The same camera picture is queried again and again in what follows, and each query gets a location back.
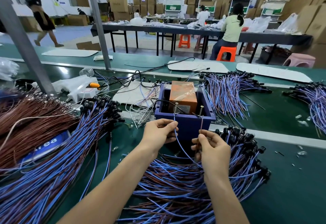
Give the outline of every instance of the wire bundle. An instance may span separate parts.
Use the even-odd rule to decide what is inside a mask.
[[[260,166],[259,153],[254,135],[246,134],[245,128],[225,128],[215,131],[231,146],[230,182],[240,201],[248,198],[271,175],[266,167]],[[136,218],[120,218],[118,221],[133,223],[202,223],[215,220],[210,197],[204,183],[201,162],[197,163],[186,154],[191,164],[172,162],[186,158],[162,155],[146,170],[134,195],[148,201],[125,208],[139,214]]]
[[[311,82],[307,85],[296,85],[290,89],[293,91],[283,92],[283,94],[306,102],[316,128],[326,134],[326,86],[322,82]]]
[[[40,223],[50,214],[52,207],[75,180],[87,154],[93,150],[97,157],[98,140],[110,132],[114,123],[124,122],[119,115],[121,110],[117,108],[118,104],[107,95],[85,101],[84,107],[80,108],[81,118],[76,130],[58,153],[52,154],[29,171],[26,169],[33,166],[34,162],[24,166],[23,171],[17,168],[22,176],[0,188],[2,224]],[[81,198],[87,193],[90,181]]]
[[[248,105],[241,100],[241,91],[260,91],[271,93],[263,83],[252,79],[254,74],[247,72],[228,72],[218,76],[215,73],[206,73],[201,78],[206,80],[206,92],[210,104],[217,115],[230,115],[236,120],[240,116],[247,119],[245,112],[248,112]]]
[[[78,117],[72,113],[69,104],[42,93],[20,93],[18,101],[1,99],[0,174],[14,167],[31,150],[77,122]]]

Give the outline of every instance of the bundle of blue wires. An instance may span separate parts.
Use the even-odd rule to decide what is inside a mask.
[[[326,86],[324,83],[311,82],[307,85],[296,85],[290,89],[292,91],[283,92],[283,94],[306,102],[309,105],[310,116],[316,126],[317,134],[320,135],[320,131],[326,134]]]
[[[215,131],[231,146],[230,183],[239,201],[250,197],[271,175],[257,158],[265,151],[258,148],[254,135],[245,128],[230,127]],[[182,148],[183,157],[161,155],[146,170],[134,196],[147,201],[125,208],[138,213],[135,218],[120,218],[132,223],[215,223],[212,203],[204,183],[201,162],[196,162]]]
[[[85,101],[80,122],[65,145],[34,168],[22,171],[18,180],[0,187],[0,223],[41,223],[73,183],[91,150],[95,151],[95,169],[98,140],[114,123],[124,122],[118,104],[106,95]],[[108,174],[110,155],[111,152],[104,177]],[[80,199],[87,193],[91,179]]]
[[[258,83],[257,80],[252,79],[253,76],[253,74],[246,72],[229,72],[221,76],[215,73],[202,74],[202,77],[206,80],[205,90],[209,102],[216,115],[220,118],[229,115],[242,127],[236,118],[247,119],[246,113],[249,117],[249,105],[240,98],[240,92],[260,91],[271,93],[265,86],[262,86],[263,83]]]

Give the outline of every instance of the orange box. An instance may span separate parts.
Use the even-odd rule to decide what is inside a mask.
[[[172,81],[170,102],[178,103],[177,106],[187,114],[196,112],[197,97],[193,82]],[[173,113],[175,106],[169,105],[169,112]]]

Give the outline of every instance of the orange plastic stool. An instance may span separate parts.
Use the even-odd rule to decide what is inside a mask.
[[[183,40],[184,36],[188,37],[187,41]],[[182,47],[183,45],[186,45],[188,48],[190,48],[190,35],[189,34],[188,35],[184,35],[184,34],[181,35],[178,47]]]
[[[231,59],[230,60],[223,60],[222,55],[223,53],[230,53]],[[218,57],[216,61],[227,61],[227,62],[235,62],[235,55],[237,54],[237,47],[226,47],[222,46],[220,52],[218,53]]]

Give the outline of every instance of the hand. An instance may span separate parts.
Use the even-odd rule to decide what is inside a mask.
[[[202,160],[204,179],[218,178],[229,181],[230,146],[214,132],[199,130],[198,138],[194,138],[192,150],[199,150],[195,158]]]
[[[171,143],[176,140],[178,134],[174,133],[174,129],[178,131],[178,122],[170,119],[158,119],[147,122],[144,129],[143,138],[140,146],[151,149],[158,153],[159,149],[165,143]]]

